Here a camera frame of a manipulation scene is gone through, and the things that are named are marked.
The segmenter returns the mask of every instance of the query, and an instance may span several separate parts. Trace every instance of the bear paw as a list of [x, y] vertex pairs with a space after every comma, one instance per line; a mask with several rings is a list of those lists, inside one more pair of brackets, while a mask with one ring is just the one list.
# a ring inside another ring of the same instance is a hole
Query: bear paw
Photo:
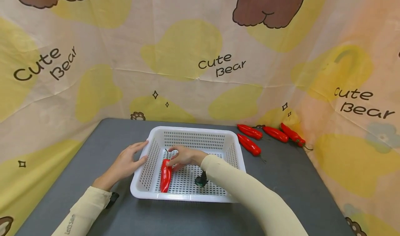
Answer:
[[233, 21], [240, 26], [263, 23], [268, 28], [285, 28], [302, 4], [303, 0], [237, 0]]
[[146, 120], [142, 112], [134, 112], [131, 114], [131, 120]]

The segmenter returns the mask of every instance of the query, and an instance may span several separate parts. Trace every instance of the yellow blob pattern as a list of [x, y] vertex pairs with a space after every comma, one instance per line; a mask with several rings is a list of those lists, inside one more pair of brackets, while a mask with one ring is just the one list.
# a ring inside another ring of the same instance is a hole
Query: yellow blob pattern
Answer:
[[142, 96], [134, 99], [129, 105], [131, 113], [142, 112], [145, 120], [156, 120], [163, 122], [195, 123], [196, 119], [184, 109], [173, 102], [158, 95]]
[[258, 42], [277, 52], [288, 52], [296, 47], [313, 27], [325, 0], [304, 0], [286, 28], [271, 29], [265, 25], [247, 27], [247, 32]]
[[218, 96], [208, 107], [209, 115], [215, 120], [241, 120], [258, 112], [257, 100], [263, 88], [241, 85]]
[[398, 233], [394, 228], [373, 215], [367, 213], [357, 213], [351, 215], [350, 218], [353, 222], [357, 223], [359, 223], [359, 221], [363, 221], [363, 224], [365, 224], [367, 227], [363, 227], [361, 223], [359, 224], [361, 225], [363, 232], [368, 236], [400, 236], [400, 233]]
[[58, 0], [51, 10], [61, 18], [76, 20], [100, 28], [117, 28], [131, 10], [132, 0]]
[[18, 110], [37, 80], [35, 74], [30, 74], [28, 81], [16, 80], [14, 72], [23, 68], [20, 77], [28, 78], [28, 67], [36, 72], [39, 59], [34, 40], [23, 29], [0, 18], [0, 122]]
[[209, 67], [199, 62], [216, 59], [221, 52], [222, 36], [218, 28], [203, 20], [174, 23], [155, 45], [145, 45], [140, 54], [159, 75], [176, 81], [198, 79]]
[[[0, 164], [0, 212], [14, 218], [7, 235], [21, 227], [81, 146], [80, 141], [64, 140]], [[26, 167], [19, 167], [18, 160]]]
[[75, 116], [82, 123], [91, 121], [100, 109], [116, 104], [123, 93], [113, 82], [109, 65], [95, 65], [82, 76], [76, 100]]
[[298, 130], [300, 126], [297, 126], [296, 130], [292, 128], [292, 126], [300, 123], [300, 119], [297, 113], [291, 108], [286, 108], [285, 110], [282, 110], [282, 107], [271, 109], [257, 121], [257, 124], [259, 125], [265, 125], [273, 128], [280, 128], [281, 123], [289, 126], [292, 130], [296, 131], [300, 135]]
[[400, 170], [400, 155], [394, 150], [380, 154], [365, 139], [325, 134], [314, 146], [322, 170], [348, 191], [372, 197], [379, 176]]
[[300, 63], [290, 72], [295, 86], [311, 97], [330, 102], [336, 88], [353, 91], [368, 80], [373, 71], [369, 55], [356, 45], [335, 47], [311, 62]]

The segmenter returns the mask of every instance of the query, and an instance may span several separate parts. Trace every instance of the beige arm sleeve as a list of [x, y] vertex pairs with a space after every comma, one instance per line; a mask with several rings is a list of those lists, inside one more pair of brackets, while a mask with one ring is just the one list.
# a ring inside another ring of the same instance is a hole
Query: beige arm sleeve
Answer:
[[85, 236], [110, 201], [111, 193], [90, 186], [52, 236]]
[[255, 215], [266, 235], [308, 235], [284, 200], [252, 176], [215, 155], [205, 157], [201, 168], [210, 181], [225, 189]]

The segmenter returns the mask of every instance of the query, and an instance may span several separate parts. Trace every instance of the black clip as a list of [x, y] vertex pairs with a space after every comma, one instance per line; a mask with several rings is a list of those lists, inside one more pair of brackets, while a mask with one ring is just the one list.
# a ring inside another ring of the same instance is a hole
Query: black clip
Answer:
[[201, 176], [197, 176], [194, 183], [200, 187], [204, 187], [208, 183], [206, 172], [203, 171]]
[[108, 202], [108, 205], [106, 206], [105, 209], [110, 209], [114, 203], [117, 201], [117, 199], [119, 198], [119, 194], [117, 194], [116, 192], [112, 192], [111, 197], [110, 197], [110, 202]]

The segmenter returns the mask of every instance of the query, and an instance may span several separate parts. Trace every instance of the hand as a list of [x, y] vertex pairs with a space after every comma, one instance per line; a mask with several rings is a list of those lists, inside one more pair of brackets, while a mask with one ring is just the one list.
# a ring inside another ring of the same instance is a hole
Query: hand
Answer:
[[132, 175], [137, 168], [143, 165], [147, 160], [147, 155], [138, 161], [133, 160], [133, 155], [142, 150], [148, 141], [138, 142], [128, 146], [111, 165], [111, 167], [92, 184], [93, 187], [109, 191], [115, 183], [123, 178]]
[[199, 166], [203, 162], [203, 159], [208, 155], [203, 151], [188, 149], [184, 146], [173, 146], [168, 149], [169, 152], [177, 150], [177, 154], [174, 155], [170, 162], [167, 163], [169, 167], [174, 166], [173, 170], [178, 171], [185, 165], [196, 165]]

